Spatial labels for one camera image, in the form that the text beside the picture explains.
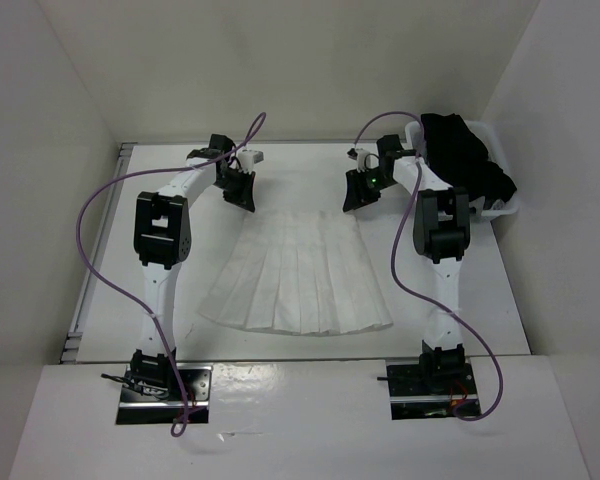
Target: black cloth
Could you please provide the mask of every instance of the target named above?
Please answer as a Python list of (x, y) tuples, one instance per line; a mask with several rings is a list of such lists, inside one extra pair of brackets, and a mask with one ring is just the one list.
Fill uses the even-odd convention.
[(498, 164), (489, 161), (484, 143), (460, 115), (425, 113), (421, 117), (431, 170), (454, 187), (465, 187), (469, 201), (485, 197), (485, 208), (496, 200), (508, 202), (517, 190)]

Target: wrinkled fabric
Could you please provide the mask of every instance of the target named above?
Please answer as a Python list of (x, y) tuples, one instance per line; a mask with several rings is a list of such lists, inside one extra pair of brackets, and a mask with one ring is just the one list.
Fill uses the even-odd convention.
[(290, 335), (392, 325), (355, 217), (324, 212), (245, 217), (198, 312), (228, 327)]

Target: white floor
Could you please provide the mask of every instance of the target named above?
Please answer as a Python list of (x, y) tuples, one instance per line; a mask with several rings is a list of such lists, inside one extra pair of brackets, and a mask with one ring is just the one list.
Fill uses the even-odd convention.
[[(175, 167), (193, 145), (136, 146), (129, 172)], [(265, 153), (256, 168), (255, 202), (259, 212), (341, 212), (346, 193), (345, 172), (355, 167), (346, 158), (349, 144), (253, 144)], [(367, 146), (375, 151), (375, 146)], [(153, 175), (124, 183), (106, 247), (102, 273), (136, 295), (142, 295), (140, 263), (133, 251), (135, 199), (142, 190), (155, 191), (172, 175)], [(385, 190), (381, 200), (356, 212), (394, 326), (379, 332), (316, 338), (246, 333), (212, 323), (196, 313), (198, 303), (222, 269), (238, 237), (245, 212), (225, 203), (219, 189), (208, 189), (191, 208), (193, 247), (180, 273), (174, 329), (180, 360), (288, 360), (387, 358), (417, 356), (430, 308), (393, 283), (389, 254), (407, 192)], [(529, 348), (509, 287), (500, 252), (489, 223), (472, 223), (471, 245), (461, 273), (461, 316), (485, 337), (496, 354), (528, 354)], [(432, 270), (413, 249), (412, 223), (407, 224), (398, 273), (408, 284), (433, 295)], [(90, 281), (80, 316), (84, 329), (79, 362), (128, 362), (138, 345), (139, 307)], [(484, 350), (465, 335), (469, 355)]]
[[(123, 365), (43, 371), (11, 480), (240, 478), (588, 479), (545, 357), (500, 359), (505, 395), (476, 423), (392, 421), (383, 361), (214, 366), (210, 420), (116, 426)], [(473, 359), (483, 408), (497, 378)]]

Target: purple cable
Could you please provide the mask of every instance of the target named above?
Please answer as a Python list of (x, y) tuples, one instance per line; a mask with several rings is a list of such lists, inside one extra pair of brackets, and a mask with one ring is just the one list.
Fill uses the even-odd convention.
[[(255, 118), (255, 120), (253, 121), (253, 123), (251, 124), (251, 127), (249, 127), (249, 132), (247, 133), (247, 136), (242, 141), (242, 143), (240, 143), (233, 150), (231, 150), (231, 151), (229, 151), (229, 152), (227, 152), (227, 153), (225, 153), (223, 155), (220, 155), (218, 158), (215, 158), (215, 159), (210, 160), (208, 162), (204, 162), (204, 163), (201, 163), (199, 165), (192, 166), (192, 167), (157, 168), (157, 169), (153, 169), (153, 170), (143, 170), (143, 171), (140, 171), (140, 172), (128, 173), (126, 175), (122, 175), (120, 177), (116, 177), (116, 178), (110, 180), (109, 182), (105, 183), (102, 187), (98, 188), (95, 192), (93, 192), (91, 194), (91, 196), (87, 199), (87, 201), (84, 203), (84, 205), (80, 209), (80, 213), (78, 214), (78, 220), (76, 221), (76, 245), (78, 247), (78, 253), (80, 254), (80, 258), (82, 259), (82, 261), (84, 262), (84, 264), (87, 266), (87, 268), (89, 269), (89, 271), (98, 280), (100, 280), (101, 282), (103, 282), (105, 285), (113, 288), (116, 292), (121, 293), (125, 297), (129, 298), (130, 300), (133, 300), (138, 305), (140, 305), (147, 312), (147, 314), (149, 314), (149, 317), (151, 317), (151, 320), (153, 320), (153, 323), (156, 326), (156, 330), (158, 331), (158, 335), (160, 335), (160, 340), (162, 341), (162, 344), (164, 345), (164, 349), (167, 352), (167, 357), (169, 358), (169, 363), (171, 364), (171, 368), (173, 369), (173, 372), (174, 372), (174, 374), (176, 376), (176, 381), (178, 382), (178, 388), (180, 389), (180, 396), (182, 397), (182, 404), (183, 404), (183, 413), (182, 413), (182, 416), (179, 417), (179, 418), (175, 418), (173, 420), (173, 425), (171, 426), (171, 435), (173, 437), (179, 437), (179, 436), (181, 436), (184, 433), (184, 431), (187, 428), (187, 423), (188, 423), (188, 420), (189, 420), (189, 415), (191, 413), (191, 411), (189, 410), (189, 399), (188, 399), (188, 396), (187, 396), (187, 391), (185, 389), (184, 382), (182, 381), (182, 377), (180, 376), (180, 372), (178, 371), (178, 366), (176, 364), (176, 359), (171, 354), (171, 351), (169, 349), (169, 344), (167, 342), (167, 339), (164, 336), (164, 332), (162, 331), (162, 327), (160, 327), (160, 322), (158, 321), (158, 318), (157, 318), (156, 314), (153, 312), (153, 310), (151, 310), (151, 307), (149, 307), (149, 305), (147, 305), (141, 299), (139, 299), (138, 297), (136, 297), (135, 295), (133, 295), (131, 292), (128, 292), (124, 288), (122, 288), (122, 287), (116, 285), (115, 283), (113, 283), (111, 280), (108, 280), (107, 278), (105, 278), (100, 272), (98, 272), (98, 270), (96, 270), (96, 268), (93, 266), (93, 264), (91, 263), (91, 261), (89, 261), (89, 257), (87, 257), (87, 254), (85, 253), (84, 247), (82, 245), (82, 234), (81, 234), (82, 219), (84, 217), (85, 212), (87, 211), (87, 208), (91, 204), (91, 202), (93, 202), (96, 199), (96, 197), (98, 195), (100, 195), (102, 192), (104, 192), (107, 188), (109, 188), (112, 185), (115, 185), (118, 182), (121, 182), (121, 181), (126, 180), (128, 178), (139, 177), (141, 175), (152, 175), (154, 173), (185, 172), (187, 170), (194, 170), (194, 169), (197, 169), (197, 168), (202, 168), (202, 167), (206, 167), (206, 166), (212, 165), (212, 164), (214, 164), (216, 162), (219, 162), (220, 160), (223, 160), (223, 159), (225, 159), (225, 158), (233, 155), (238, 150), (240, 150), (242, 147), (244, 147), (248, 142), (250, 142), (253, 139), (253, 137), (256, 136), (256, 134), (260, 131), (260, 128), (262, 128), (262, 125), (264, 124), (264, 121), (265, 121), (266, 118), (267, 118), (267, 114), (265, 112), (260, 113)], [(182, 428), (180, 429), (180, 431), (176, 431), (177, 422), (182, 423)]]
[(496, 367), (496, 372), (498, 373), (498, 395), (496, 396), (496, 399), (493, 402), (493, 405), (491, 405), (487, 409), (486, 412), (478, 415), (477, 417), (463, 417), (461, 415), (458, 415), (457, 410), (458, 410), (458, 408), (462, 407), (463, 404), (459, 404), (458, 406), (456, 406), (453, 409), (453, 414), (460, 420), (464, 420), (465, 422), (475, 422), (476, 420), (482, 420), (483, 418), (491, 415), (493, 413), (493, 411), (500, 404), (500, 400), (502, 400), (502, 392), (504, 390), (504, 378), (502, 376), (502, 369), (500, 368), (500, 363), (498, 362), (498, 359), (496, 358), (496, 356), (493, 353), (493, 350), (491, 350), (491, 347), (489, 347), (489, 345), (484, 340), (484, 338), (482, 338), (482, 336), (471, 325), (469, 325), (467, 322), (462, 320), (458, 315), (456, 315), (455, 312), (453, 312), (449, 307), (447, 307), (443, 303), (439, 302), (438, 300), (431, 298), (431, 297), (427, 297), (426, 295), (418, 293), (415, 290), (411, 290), (409, 287), (407, 287), (400, 281), (400, 279), (398, 278), (398, 274), (396, 273), (396, 255), (398, 252), (398, 244), (400, 243), (400, 237), (402, 236), (402, 231), (404, 230), (404, 225), (407, 222), (407, 218), (409, 217), (409, 214), (411, 213), (411, 209), (413, 208), (413, 203), (415, 202), (415, 199), (416, 199), (416, 192), (420, 188), (420, 181), (422, 180), (422, 167), (420, 166), (420, 163), (418, 163), (418, 162), (416, 163), (416, 166), (418, 167), (418, 178), (416, 180), (416, 185), (413, 189), (413, 193), (411, 194), (411, 197), (409, 198), (409, 203), (407, 204), (407, 210), (404, 212), (404, 215), (402, 216), (402, 220), (400, 221), (400, 226), (398, 227), (398, 231), (396, 233), (396, 238), (393, 241), (393, 248), (391, 249), (391, 276), (393, 277), (393, 280), (396, 282), (396, 284), (402, 290), (407, 292), (408, 294), (413, 295), (414, 297), (417, 297), (421, 300), (424, 300), (425, 302), (429, 302), (432, 305), (435, 305), (439, 309), (441, 309), (441, 310), (445, 311), (446, 313), (448, 313), (449, 315), (451, 315), (451, 318), (453, 318), (456, 322), (458, 322), (464, 328), (469, 330), (469, 332), (471, 332), (471, 334), (478, 339), (478, 341), (482, 344), (484, 349), (487, 351), (487, 353), (491, 357), (491, 360), (493, 361), (493, 365)]
[(356, 137), (355, 141), (353, 142), (353, 146), (355, 147), (358, 144), (358, 142), (360, 141), (360, 137), (362, 136), (362, 134), (364, 133), (364, 131), (367, 129), (367, 127), (369, 125), (371, 125), (373, 122), (375, 122), (376, 120), (378, 120), (378, 119), (380, 119), (382, 117), (388, 117), (390, 115), (404, 115), (406, 117), (413, 118), (416, 122), (418, 122), (418, 125), (420, 125), (420, 131), (423, 132), (423, 133), (422, 133), (422, 143), (418, 147), (417, 155), (418, 156), (422, 156), (421, 155), (421, 150), (424, 147), (424, 125), (422, 125), (422, 120), (420, 120), (419, 116), (414, 115), (413, 113), (402, 112), (400, 110), (395, 110), (395, 111), (392, 111), (392, 112), (381, 113), (380, 115), (376, 115), (371, 120), (369, 120), (367, 122), (367, 124), (364, 127), (362, 127), (362, 130), (360, 130), (360, 133), (358, 133), (358, 136)]

